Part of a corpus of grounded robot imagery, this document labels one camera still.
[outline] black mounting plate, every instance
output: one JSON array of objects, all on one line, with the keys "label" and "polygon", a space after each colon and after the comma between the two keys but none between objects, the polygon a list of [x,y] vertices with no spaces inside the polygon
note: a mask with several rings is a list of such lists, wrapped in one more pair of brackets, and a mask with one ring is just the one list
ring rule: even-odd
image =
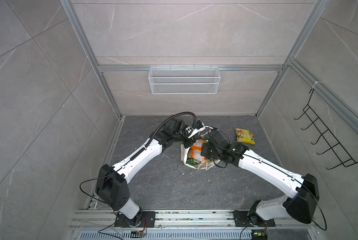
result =
[{"label": "black mounting plate", "polygon": [[[156,212],[152,211],[143,211],[142,212],[142,220],[136,227],[143,227],[143,218],[145,219],[145,224],[148,228],[155,226],[155,214]],[[120,215],[120,218],[118,219],[116,217],[116,223],[114,224],[114,227],[130,227],[128,223],[125,221],[125,216],[123,214]]]},{"label": "black mounting plate", "polygon": [[[248,211],[238,211],[235,210],[232,212],[234,215],[234,221],[236,227],[251,227],[253,225],[250,224],[250,220],[248,217]],[[259,223],[259,227],[265,227],[266,223]],[[267,227],[275,227],[275,221],[273,219],[269,219],[267,221]]]}]

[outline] robotic arm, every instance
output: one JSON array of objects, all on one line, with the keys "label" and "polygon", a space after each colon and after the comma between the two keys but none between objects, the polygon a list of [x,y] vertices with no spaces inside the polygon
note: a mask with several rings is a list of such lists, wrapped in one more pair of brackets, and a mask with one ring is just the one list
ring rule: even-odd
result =
[{"label": "robotic arm", "polygon": [[[180,115],[190,114],[194,121],[191,126],[184,124]],[[193,113],[175,114],[166,119],[142,146],[131,155],[112,167],[107,164],[99,171],[96,193],[113,209],[126,216],[128,224],[137,226],[142,209],[130,198],[128,183],[133,176],[151,159],[161,154],[173,142],[182,142],[185,148],[192,146],[201,137],[198,135],[206,127],[196,121]],[[319,199],[316,178],[283,169],[265,160],[240,142],[231,145],[216,129],[209,132],[209,140],[202,147],[202,156],[213,157],[246,169],[267,180],[282,192],[284,196],[268,201],[256,201],[249,212],[253,225],[275,217],[293,217],[302,223],[310,223]]]}]

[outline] white mesh basket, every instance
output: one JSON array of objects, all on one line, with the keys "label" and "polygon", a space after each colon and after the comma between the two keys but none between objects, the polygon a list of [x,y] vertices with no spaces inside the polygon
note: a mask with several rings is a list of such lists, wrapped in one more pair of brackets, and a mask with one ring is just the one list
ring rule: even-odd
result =
[{"label": "white mesh basket", "polygon": [[153,94],[216,93],[217,67],[154,67],[148,75]]}]

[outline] yellow package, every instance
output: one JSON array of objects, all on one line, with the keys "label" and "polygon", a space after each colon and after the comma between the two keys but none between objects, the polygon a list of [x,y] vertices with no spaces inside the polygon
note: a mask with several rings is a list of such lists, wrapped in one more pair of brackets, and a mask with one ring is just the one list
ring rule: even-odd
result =
[{"label": "yellow package", "polygon": [[255,141],[253,140],[253,133],[250,130],[235,128],[235,131],[236,135],[238,135],[236,138],[238,142],[255,144]]}]

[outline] black hook rack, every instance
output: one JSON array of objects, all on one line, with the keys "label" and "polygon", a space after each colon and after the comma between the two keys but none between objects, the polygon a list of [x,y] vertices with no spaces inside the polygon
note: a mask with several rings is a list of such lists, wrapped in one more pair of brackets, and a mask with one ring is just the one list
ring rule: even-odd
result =
[{"label": "black hook rack", "polygon": [[[343,147],[343,145],[342,145],[342,144],[340,143],[340,141],[336,138],[336,136],[331,132],[331,130],[327,127],[327,125],[322,121],[322,119],[320,119],[320,117],[316,114],[316,112],[311,108],[311,106],[310,106],[309,104],[310,104],[310,100],[311,100],[312,94],[314,93],[314,89],[311,89],[309,93],[311,93],[311,95],[310,95],[310,98],[308,99],[307,105],[303,108],[303,113],[300,115],[299,118],[294,118],[294,119],[295,119],[295,120],[299,120],[303,115],[306,115],[306,116],[308,117],[308,119],[311,121],[311,124],[308,125],[308,127],[304,128],[304,129],[303,129],[303,128],[300,128],[300,129],[301,129],[301,130],[306,130],[306,129],[309,128],[310,126],[314,125],[315,128],[317,129],[317,131],[320,133],[320,135],[319,135],[318,139],[316,140],[316,142],[315,142],[315,143],[312,143],[312,142],[311,142],[311,144],[312,144],[312,145],[317,144],[317,142],[320,140],[320,138],[323,137],[323,139],[326,141],[326,143],[327,143],[328,146],[330,147],[330,148],[327,149],[326,151],[324,151],[324,152],[322,152],[322,153],[316,153],[316,154],[322,155],[322,154],[326,153],[327,151],[332,150],[332,151],[334,152],[335,156],[339,159],[340,164],[338,164],[338,165],[336,165],[336,166],[334,166],[334,167],[331,167],[331,168],[327,168],[327,167],[326,167],[326,169],[328,169],[328,170],[334,169],[335,167],[338,167],[338,166],[340,166],[340,165],[343,165],[344,167],[349,167],[349,166],[352,166],[352,165],[354,165],[354,164],[357,164],[358,161],[355,161],[355,160],[354,160],[354,158],[348,153],[348,151],[345,149],[345,147]],[[317,118],[316,118],[315,120],[312,120],[312,119],[310,118],[310,116],[307,114],[307,111],[308,111],[309,109],[311,109],[311,111],[316,115]],[[321,132],[321,131],[319,130],[319,128],[315,125],[315,122],[318,121],[318,120],[324,125],[324,127],[325,127],[327,130],[325,130],[324,132]],[[325,134],[326,132],[331,133],[331,135],[335,138],[335,140],[337,141],[337,143],[336,143],[335,145],[331,146],[330,143],[327,141],[327,139],[324,137],[324,134]],[[349,159],[348,159],[348,160],[342,161],[342,160],[340,159],[340,157],[338,156],[338,154],[335,152],[334,147],[336,147],[336,146],[338,146],[338,145],[339,145],[339,147],[342,147],[342,149],[348,154],[348,156],[349,156]]]}]

